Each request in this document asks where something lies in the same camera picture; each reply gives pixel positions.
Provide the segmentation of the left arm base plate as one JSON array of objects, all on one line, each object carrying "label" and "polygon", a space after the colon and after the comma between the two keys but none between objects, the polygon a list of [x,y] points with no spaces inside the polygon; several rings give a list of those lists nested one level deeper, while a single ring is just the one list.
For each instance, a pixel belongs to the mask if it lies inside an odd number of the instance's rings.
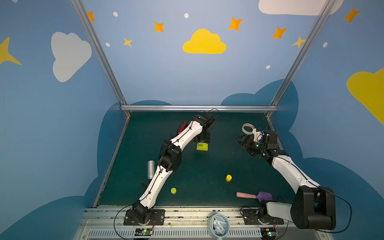
[{"label": "left arm base plate", "polygon": [[144,216],[144,220],[136,216],[133,210],[128,210],[124,219],[124,226],[163,226],[165,220],[165,210],[152,210]]}]

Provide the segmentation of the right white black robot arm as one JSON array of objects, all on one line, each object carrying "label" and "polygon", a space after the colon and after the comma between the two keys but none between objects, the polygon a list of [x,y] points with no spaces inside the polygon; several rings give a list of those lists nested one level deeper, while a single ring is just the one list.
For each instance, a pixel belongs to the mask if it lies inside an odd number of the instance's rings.
[{"label": "right white black robot arm", "polygon": [[265,159],[288,182],[295,193],[293,203],[259,200],[258,217],[267,224],[269,219],[283,219],[299,229],[334,230],[336,227],[335,194],[322,188],[307,176],[278,144],[274,131],[258,131],[236,138],[252,157]]}]

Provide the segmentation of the long green block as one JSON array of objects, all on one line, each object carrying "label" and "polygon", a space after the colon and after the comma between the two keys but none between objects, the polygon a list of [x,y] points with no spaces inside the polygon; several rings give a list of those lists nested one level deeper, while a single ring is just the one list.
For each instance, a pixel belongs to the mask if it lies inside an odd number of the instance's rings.
[{"label": "long green block", "polygon": [[198,143],[197,149],[208,149],[207,143]]}]

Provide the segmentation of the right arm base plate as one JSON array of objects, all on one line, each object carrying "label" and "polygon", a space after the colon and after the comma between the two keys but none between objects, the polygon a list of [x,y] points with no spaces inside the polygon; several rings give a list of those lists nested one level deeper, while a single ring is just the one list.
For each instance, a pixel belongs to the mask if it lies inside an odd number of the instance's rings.
[{"label": "right arm base plate", "polygon": [[241,209],[245,225],[284,225],[285,221],[280,218],[274,218],[268,214],[260,214],[259,210]]}]

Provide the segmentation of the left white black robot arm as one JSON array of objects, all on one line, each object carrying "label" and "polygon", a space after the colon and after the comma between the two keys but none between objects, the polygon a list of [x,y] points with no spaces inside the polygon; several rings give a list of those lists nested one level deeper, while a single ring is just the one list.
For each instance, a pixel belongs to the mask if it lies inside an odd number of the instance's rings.
[{"label": "left white black robot arm", "polygon": [[154,177],[132,207],[133,213],[140,224],[149,221],[152,209],[166,180],[181,165],[184,148],[191,141],[209,142],[210,133],[208,129],[214,120],[215,117],[211,113],[205,113],[203,116],[196,115],[176,137],[162,142]]}]

